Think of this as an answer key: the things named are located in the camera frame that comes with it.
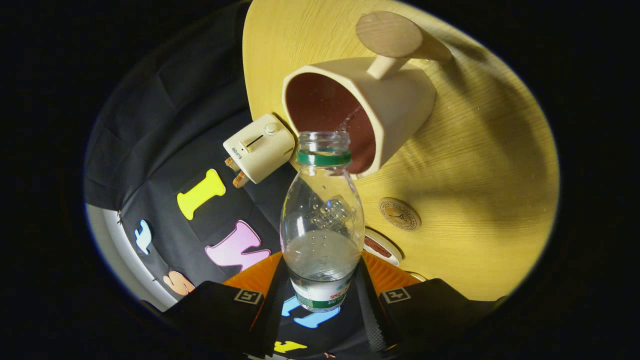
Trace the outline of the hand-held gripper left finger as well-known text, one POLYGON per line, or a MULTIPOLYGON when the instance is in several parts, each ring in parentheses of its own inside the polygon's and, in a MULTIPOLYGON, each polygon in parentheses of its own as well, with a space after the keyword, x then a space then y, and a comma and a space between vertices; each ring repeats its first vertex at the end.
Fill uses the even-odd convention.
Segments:
POLYGON ((278 252, 222 284, 202 282, 160 317, 197 344, 234 359, 270 357, 287 281, 286 263, 278 252))

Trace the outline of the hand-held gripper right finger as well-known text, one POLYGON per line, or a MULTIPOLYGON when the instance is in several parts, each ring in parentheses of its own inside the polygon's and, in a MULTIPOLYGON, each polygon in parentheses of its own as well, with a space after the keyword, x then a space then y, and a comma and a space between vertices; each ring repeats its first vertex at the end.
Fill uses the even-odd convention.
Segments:
POLYGON ((361 253, 355 285, 369 348, 384 359, 434 350, 506 299, 470 300, 440 278, 418 280, 367 251, 361 253))

